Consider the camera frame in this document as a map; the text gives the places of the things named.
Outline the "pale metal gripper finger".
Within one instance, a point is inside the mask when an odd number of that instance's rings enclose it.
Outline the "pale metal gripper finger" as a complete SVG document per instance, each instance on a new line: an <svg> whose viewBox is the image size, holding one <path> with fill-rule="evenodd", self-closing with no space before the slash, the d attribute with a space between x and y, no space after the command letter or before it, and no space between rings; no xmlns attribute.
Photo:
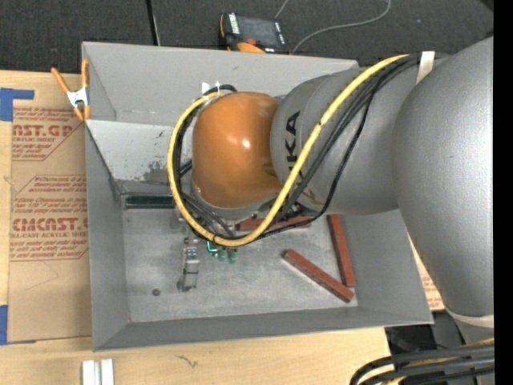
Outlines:
<svg viewBox="0 0 513 385"><path fill-rule="evenodd" d="M187 292L189 290L187 285L188 257L188 250L184 249L181 256L180 277L176 283L177 289L181 292Z"/></svg>
<svg viewBox="0 0 513 385"><path fill-rule="evenodd" d="M196 288L200 269L200 259L196 248L188 250L188 288Z"/></svg>

